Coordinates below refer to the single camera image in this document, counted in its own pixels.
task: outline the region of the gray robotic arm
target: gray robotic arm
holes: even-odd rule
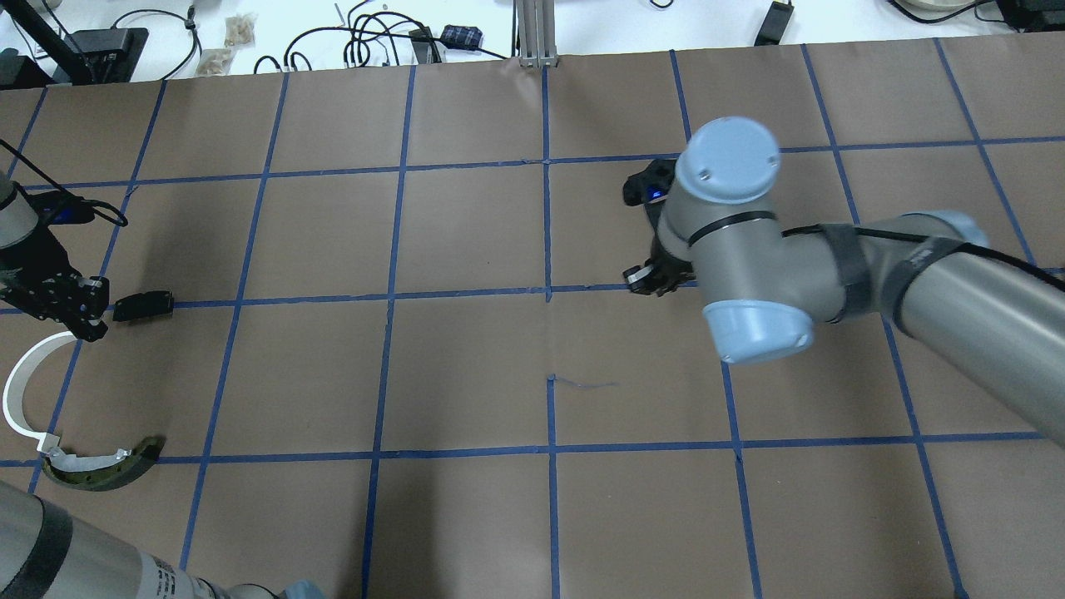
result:
[[[629,178],[625,201],[655,229],[629,289],[661,295],[698,277],[718,354],[736,365],[805,350],[815,322],[881,312],[1065,447],[1061,281],[987,249],[954,211],[782,231],[768,196],[780,163],[765,127],[727,117],[675,165]]]

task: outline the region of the light blue cap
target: light blue cap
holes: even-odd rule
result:
[[[965,212],[957,210],[924,210],[921,212],[906,212],[903,216],[908,216],[910,214],[923,214],[938,218],[950,225],[967,243],[981,247],[990,247],[987,233],[980,228],[980,225],[977,224],[977,221],[972,216],[969,216]]]
[[[718,355],[726,363],[757,363],[798,354],[814,343],[814,320],[785,304],[725,300],[703,308]]]
[[[325,593],[309,580],[301,580],[284,589],[285,599],[326,599]]]
[[[776,181],[781,148],[760,123],[726,116],[703,125],[676,163],[676,178],[691,195],[716,204],[758,199]]]

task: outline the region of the black pole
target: black pole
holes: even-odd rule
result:
[[[55,64],[70,77],[70,83],[75,85],[93,83],[93,74],[85,66],[85,61],[55,35],[45,19],[40,18],[26,0],[0,0],[0,5],[11,13],[11,18],[15,19],[30,37],[40,44],[40,48],[48,52]]]

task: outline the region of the plastic bag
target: plastic bag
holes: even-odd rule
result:
[[[233,63],[232,48],[212,48],[203,50],[200,62],[196,65],[196,77],[229,75],[229,65]]]
[[[249,46],[256,43],[256,15],[226,17],[226,42],[230,46]]]

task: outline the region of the white curved object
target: white curved object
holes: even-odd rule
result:
[[[60,438],[48,432],[34,431],[26,422],[26,416],[22,414],[22,395],[26,393],[26,384],[30,382],[33,371],[37,370],[45,358],[72,341],[76,341],[72,333],[56,333],[30,347],[30,351],[15,363],[15,368],[7,376],[7,383],[3,386],[3,417],[19,435],[37,439],[37,451],[42,453],[48,453],[58,448]]]

